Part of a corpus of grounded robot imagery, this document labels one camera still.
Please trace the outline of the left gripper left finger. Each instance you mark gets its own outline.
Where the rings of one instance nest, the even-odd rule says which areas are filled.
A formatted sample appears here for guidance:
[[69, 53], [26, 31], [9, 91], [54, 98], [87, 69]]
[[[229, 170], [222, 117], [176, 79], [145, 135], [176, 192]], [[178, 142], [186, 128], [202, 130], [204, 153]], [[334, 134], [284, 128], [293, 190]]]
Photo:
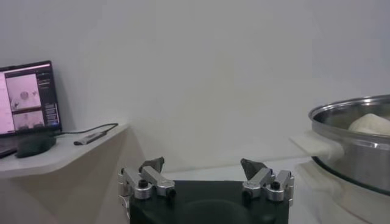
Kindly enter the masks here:
[[174, 199], [176, 184], [161, 174], [164, 163], [164, 157], [159, 157], [144, 161], [138, 170], [130, 167], [122, 168], [120, 170], [120, 196], [147, 200], [152, 197], [153, 190], [155, 190], [157, 196], [168, 200]]

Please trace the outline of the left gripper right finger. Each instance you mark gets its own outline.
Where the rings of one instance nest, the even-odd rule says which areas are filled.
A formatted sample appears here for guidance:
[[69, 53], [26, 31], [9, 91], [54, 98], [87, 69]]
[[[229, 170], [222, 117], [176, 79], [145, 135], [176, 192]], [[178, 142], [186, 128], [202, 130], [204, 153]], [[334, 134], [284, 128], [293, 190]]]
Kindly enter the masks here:
[[274, 173], [265, 164], [245, 158], [240, 163], [247, 178], [242, 189], [242, 197], [246, 203], [262, 196], [273, 202], [293, 202], [294, 176], [290, 171]]

